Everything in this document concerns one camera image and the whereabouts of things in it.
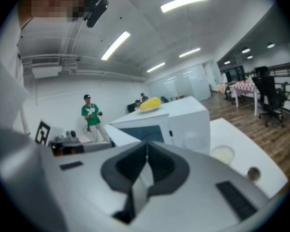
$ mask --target glass wall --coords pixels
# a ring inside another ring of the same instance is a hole
[[[149,83],[151,97],[166,97],[168,100],[178,96],[193,96],[197,100],[211,97],[209,84],[201,64],[178,71]]]

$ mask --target wooden floor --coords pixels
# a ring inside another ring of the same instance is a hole
[[[258,144],[289,180],[281,192],[288,190],[290,188],[290,114],[283,112],[284,128],[281,128],[275,119],[269,122],[269,127],[265,127],[267,116],[262,119],[254,116],[252,99],[247,98],[243,104],[239,103],[239,108],[236,108],[235,104],[232,105],[224,98],[223,94],[213,92],[212,98],[201,103],[208,109],[211,120],[224,118]]]

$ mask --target khaki pants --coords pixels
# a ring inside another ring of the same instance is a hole
[[[89,126],[90,130],[91,130],[91,134],[92,134],[92,138],[93,138],[93,142],[97,142],[98,141],[98,132],[97,129],[99,130],[99,132],[101,133],[103,139],[105,141],[111,141],[110,137],[108,136],[107,132],[105,131],[103,125],[101,123],[96,124],[94,126]]]

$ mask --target ceiling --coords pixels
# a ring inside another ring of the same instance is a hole
[[[57,55],[64,65],[146,77],[151,67],[166,62],[167,68],[191,49],[201,48],[193,55],[213,53],[247,0],[208,0],[167,13],[160,6],[173,0],[108,1],[107,11],[91,29],[82,20],[33,19],[19,42],[24,68],[30,68],[32,57]],[[101,60],[123,31],[131,36],[107,61]]]
[[[281,8],[276,4],[268,14],[219,62],[219,67],[234,66],[237,63],[250,61],[248,55],[257,57],[268,50],[268,43],[276,46],[290,42],[290,25],[287,22]],[[244,47],[250,48],[250,52],[243,54]]]

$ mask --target green shirt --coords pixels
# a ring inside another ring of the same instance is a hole
[[[92,115],[91,119],[87,119],[87,124],[89,126],[94,126],[100,123],[100,120],[97,116],[98,111],[99,109],[95,104],[90,104],[90,106],[85,105],[82,107],[82,116]]]

